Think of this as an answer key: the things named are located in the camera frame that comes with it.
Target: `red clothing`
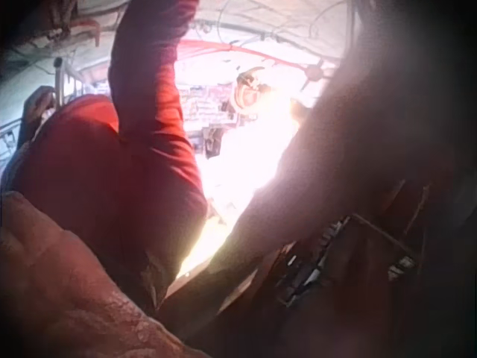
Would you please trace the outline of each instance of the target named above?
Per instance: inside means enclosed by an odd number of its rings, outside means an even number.
[[[146,13],[141,1],[131,2],[112,53],[113,103],[88,95],[55,113],[9,188],[77,234],[147,310],[206,215],[174,84],[176,47],[197,1],[165,2],[151,2]]]

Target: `bright light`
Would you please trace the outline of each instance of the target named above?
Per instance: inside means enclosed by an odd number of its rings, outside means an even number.
[[[222,223],[217,216],[207,221],[178,277],[221,247],[254,192],[274,177],[283,151],[297,132],[290,98],[273,92],[260,107],[256,122],[225,133],[218,157],[198,158],[204,192]]]

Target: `red sleeve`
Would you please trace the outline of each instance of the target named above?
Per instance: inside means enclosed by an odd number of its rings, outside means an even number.
[[[117,30],[110,86],[121,138],[154,152],[155,160],[201,190],[174,82],[177,44],[197,5],[197,0],[132,0]]]

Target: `red jacket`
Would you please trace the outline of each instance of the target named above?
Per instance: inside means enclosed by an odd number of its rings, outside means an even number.
[[[88,95],[61,108],[10,173],[9,189],[77,234],[146,310],[157,308],[206,215],[174,84],[197,1],[168,2],[148,11],[131,2],[111,58],[113,102]]]

